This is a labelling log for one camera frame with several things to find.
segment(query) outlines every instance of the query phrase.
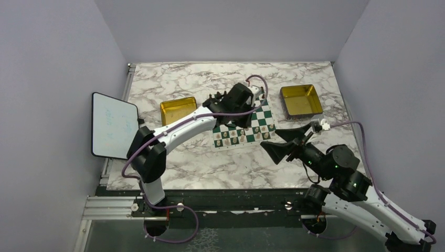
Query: marble table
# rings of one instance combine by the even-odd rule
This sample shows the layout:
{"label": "marble table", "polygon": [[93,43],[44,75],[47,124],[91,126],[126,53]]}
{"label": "marble table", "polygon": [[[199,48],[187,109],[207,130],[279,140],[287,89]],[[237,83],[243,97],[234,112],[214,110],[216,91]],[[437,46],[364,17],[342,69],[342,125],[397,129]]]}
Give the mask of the marble table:
{"label": "marble table", "polygon": [[[314,85],[330,123],[347,121],[332,66],[329,62],[178,62],[138,64],[130,89],[129,102],[137,105],[139,115],[150,129],[160,127],[160,103],[193,96],[200,103],[210,93],[223,92],[252,74],[262,75],[269,85],[269,105],[278,129],[303,126],[309,120],[290,122],[284,118],[279,101],[281,87]],[[262,85],[252,78],[253,85]],[[178,146],[167,156],[167,168],[162,175],[164,189],[253,189],[309,187],[303,165],[294,160],[275,165],[260,146],[212,152],[211,132],[199,134]],[[325,151],[335,144],[346,144],[360,158],[350,126],[342,126],[316,134],[312,142]],[[124,162],[113,160],[107,184],[108,190],[138,190],[134,179],[121,176]],[[359,171],[364,172],[363,163]],[[309,176],[316,175],[309,170]]]}

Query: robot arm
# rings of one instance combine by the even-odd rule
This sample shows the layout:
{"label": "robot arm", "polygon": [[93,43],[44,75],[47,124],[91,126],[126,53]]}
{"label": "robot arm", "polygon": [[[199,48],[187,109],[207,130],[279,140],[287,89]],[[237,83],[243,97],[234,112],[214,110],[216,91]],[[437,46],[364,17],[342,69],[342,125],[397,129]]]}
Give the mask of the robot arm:
{"label": "robot arm", "polygon": [[[384,234],[385,245],[391,252],[430,251],[431,244],[424,238],[425,232],[434,233],[434,222],[417,219],[389,201],[382,193],[378,194],[371,180],[356,170],[359,159],[347,146],[335,145],[324,154],[308,143],[314,132],[330,128],[324,124],[322,120],[321,123],[312,122],[297,129],[276,130],[276,134],[286,140],[286,143],[262,142],[261,146],[275,164],[286,156],[288,162],[299,159],[321,179],[332,180],[329,190],[311,186],[305,196],[310,205],[354,223],[378,238],[382,238]],[[379,195],[389,204],[385,204]],[[411,226],[390,206],[414,222],[418,228]]]}
{"label": "robot arm", "polygon": [[[249,127],[251,113],[244,116],[232,114],[252,110],[260,94],[261,89],[256,86],[237,83],[228,93],[218,92],[214,97],[210,95],[201,107],[176,122],[154,130],[147,127],[140,128],[127,153],[128,158],[154,136],[161,136],[131,162],[131,166],[139,173],[150,203],[156,205],[165,197],[161,175],[165,171],[166,157],[172,150],[188,139],[222,124],[232,123],[242,128]],[[173,127],[175,129],[167,134],[167,129]]]}

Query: cable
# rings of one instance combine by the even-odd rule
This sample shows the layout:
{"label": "cable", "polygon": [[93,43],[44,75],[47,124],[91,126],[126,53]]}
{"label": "cable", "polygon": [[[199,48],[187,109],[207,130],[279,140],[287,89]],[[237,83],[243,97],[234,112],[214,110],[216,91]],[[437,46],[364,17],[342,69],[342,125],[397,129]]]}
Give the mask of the cable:
{"label": "cable", "polygon": [[[261,106],[263,106],[263,104],[266,102],[266,98],[267,98],[267,95],[268,95],[268,93],[269,93],[269,88],[268,88],[268,86],[267,86],[267,82],[266,82],[265,78],[263,78],[263,76],[260,76],[260,75],[251,75],[251,76],[249,76],[249,77],[246,79],[246,82],[250,84],[249,79],[250,79],[250,78],[253,78],[253,77],[257,77],[257,78],[261,79],[261,80],[263,81],[263,83],[264,83],[264,99],[263,99],[263,101],[260,103],[260,105],[259,105],[258,107],[255,107],[255,108],[253,108],[252,110],[249,110],[249,111],[247,111],[247,112],[243,112],[243,113],[207,113],[207,114],[200,114],[200,115],[197,115],[195,118],[190,117],[190,118],[188,118],[188,119],[186,119],[186,120],[184,120],[184,121],[182,121],[182,122],[180,122],[180,123],[178,123],[178,124],[172,126],[171,128],[165,130],[165,134],[168,134],[169,132],[171,132],[171,131],[173,131],[173,130],[179,128],[179,127],[181,127],[182,125],[184,125],[184,124],[186,124],[186,123],[189,123],[189,122],[191,122],[191,121],[194,121],[194,120],[196,120],[196,119],[198,119],[198,118],[201,118],[201,117],[210,117],[210,116],[212,116],[212,117],[227,117],[227,116],[241,117],[241,116],[246,116],[246,115],[248,115],[248,114],[252,114],[252,113],[255,112],[256,110],[258,110],[259,108],[261,108]],[[193,234],[192,234],[189,238],[187,238],[187,239],[183,239],[183,240],[177,240],[177,241],[174,241],[174,240],[166,240],[166,239],[162,239],[162,238],[157,238],[157,240],[160,240],[160,241],[165,242],[165,243],[175,243],[175,244],[177,244],[177,243],[185,243],[185,242],[188,242],[189,240],[193,239],[193,238],[196,236],[196,234],[198,233],[199,222],[198,222],[198,216],[196,215],[195,211],[193,211],[193,209],[191,209],[191,208],[188,207],[188,206],[177,206],[177,205],[176,205],[176,206],[162,206],[162,207],[159,207],[159,206],[154,206],[154,205],[152,205],[152,204],[150,203],[150,201],[148,201],[148,198],[146,197],[146,193],[145,193],[145,191],[144,191],[144,187],[143,187],[142,184],[141,184],[141,179],[140,179],[138,176],[135,176],[135,175],[126,175],[126,174],[125,174],[126,169],[127,169],[128,166],[131,164],[131,162],[133,162],[133,160],[137,157],[137,155],[139,155],[139,153],[141,153],[141,151],[142,151],[143,149],[145,149],[147,146],[149,146],[153,141],[159,139],[159,138],[162,137],[162,136],[164,136],[164,132],[161,133],[161,134],[159,134],[159,135],[154,136],[153,138],[151,138],[150,140],[148,140],[146,143],[144,143],[144,144],[143,144],[137,151],[135,151],[135,152],[133,153],[133,155],[131,155],[131,157],[127,160],[127,162],[125,163],[124,167],[122,168],[121,175],[122,175],[122,177],[124,177],[124,178],[127,178],[127,179],[137,179],[137,180],[139,181],[139,187],[141,188],[141,192],[142,192],[143,195],[144,195],[144,200],[145,200],[145,202],[147,203],[147,205],[148,205],[149,207],[152,207],[152,208],[154,208],[154,209],[170,209],[170,208],[183,207],[183,208],[185,208],[185,209],[187,209],[187,210],[189,210],[189,211],[192,212],[192,214],[195,216],[195,219],[196,219],[196,228],[195,228],[195,231],[193,232]],[[150,237],[150,238],[153,238],[154,240],[156,240],[155,237],[152,237],[152,236],[150,236],[149,234],[146,234],[146,235],[147,235],[147,237]]]}
{"label": "cable", "polygon": [[392,205],[389,204],[389,202],[385,199],[385,197],[383,196],[383,194],[380,192],[380,190],[377,188],[376,185],[376,180],[374,179],[374,176],[370,170],[370,166],[368,164],[368,152],[366,149],[366,139],[365,139],[365,130],[363,128],[362,123],[358,122],[358,121],[346,121],[346,122],[339,122],[339,123],[333,123],[331,124],[331,128],[335,128],[335,127],[339,127],[342,125],[346,125],[346,124],[352,124],[352,123],[357,123],[360,126],[360,130],[362,132],[362,140],[363,140],[363,153],[364,153],[364,161],[365,161],[365,169],[367,170],[369,176],[371,177],[371,180],[374,183],[374,190],[376,191],[377,195],[380,197],[380,199],[383,201],[383,203],[385,204],[385,206],[388,206],[389,209],[391,209],[396,215],[398,215],[400,218],[402,218],[404,221],[406,221],[407,223],[409,223],[411,226],[413,226],[416,230],[421,231],[422,233],[424,233],[425,235],[429,236],[432,239],[432,242],[430,242],[430,244],[436,244],[437,240],[436,238],[430,234],[429,232],[427,232],[426,230],[421,230],[420,227],[412,222],[409,218],[407,218],[405,215],[403,215],[401,212],[399,212],[399,210],[397,210],[395,207],[393,207]]}
{"label": "cable", "polygon": [[318,185],[318,184],[320,183],[320,176],[319,176],[318,181],[317,181],[317,182],[314,182],[314,181],[309,177],[309,174],[308,174],[308,168],[306,167],[306,165],[305,165],[303,162],[301,162],[301,163],[303,164],[304,170],[306,171],[306,176],[308,177],[308,180],[309,180],[310,182],[312,182],[313,184]]}
{"label": "cable", "polygon": [[340,237],[329,237],[329,236],[324,236],[324,235],[321,235],[321,234],[315,234],[315,233],[313,233],[313,232],[311,232],[311,231],[309,231],[309,229],[303,224],[303,228],[308,232],[308,234],[310,234],[310,235],[313,235],[313,236],[316,236],[317,238],[322,238],[322,239],[328,239],[328,240],[341,240],[341,239],[346,239],[346,238],[349,238],[349,237],[351,237],[353,234],[355,234],[355,232],[357,232],[357,226],[355,226],[353,229],[352,229],[352,231],[349,233],[349,234],[347,234],[347,235],[344,235],[344,236],[340,236]]}

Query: dark gray floor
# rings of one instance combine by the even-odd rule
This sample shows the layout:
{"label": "dark gray floor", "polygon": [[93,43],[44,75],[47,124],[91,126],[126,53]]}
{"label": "dark gray floor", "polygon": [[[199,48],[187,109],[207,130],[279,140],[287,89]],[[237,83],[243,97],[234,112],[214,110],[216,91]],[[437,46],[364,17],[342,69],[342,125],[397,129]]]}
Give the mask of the dark gray floor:
{"label": "dark gray floor", "polygon": [[[329,219],[325,232],[330,236],[349,233],[352,225],[339,219]],[[163,238],[182,239],[190,235],[189,229],[170,229]],[[88,252],[384,252],[383,243],[361,230],[344,240],[323,240],[308,235],[302,228],[230,228],[201,229],[195,239],[185,244],[165,244],[145,239],[142,222],[136,220],[94,221],[87,243]]]}

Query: metallic gold box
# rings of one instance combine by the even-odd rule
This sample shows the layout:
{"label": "metallic gold box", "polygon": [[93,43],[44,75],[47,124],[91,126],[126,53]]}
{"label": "metallic gold box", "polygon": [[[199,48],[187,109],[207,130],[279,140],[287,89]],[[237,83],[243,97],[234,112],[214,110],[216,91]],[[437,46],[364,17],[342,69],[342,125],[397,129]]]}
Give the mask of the metallic gold box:
{"label": "metallic gold box", "polygon": [[187,97],[172,101],[161,102],[162,126],[169,125],[197,108],[195,97]]}
{"label": "metallic gold box", "polygon": [[323,113],[313,85],[282,87],[280,101],[287,120],[310,118]]}

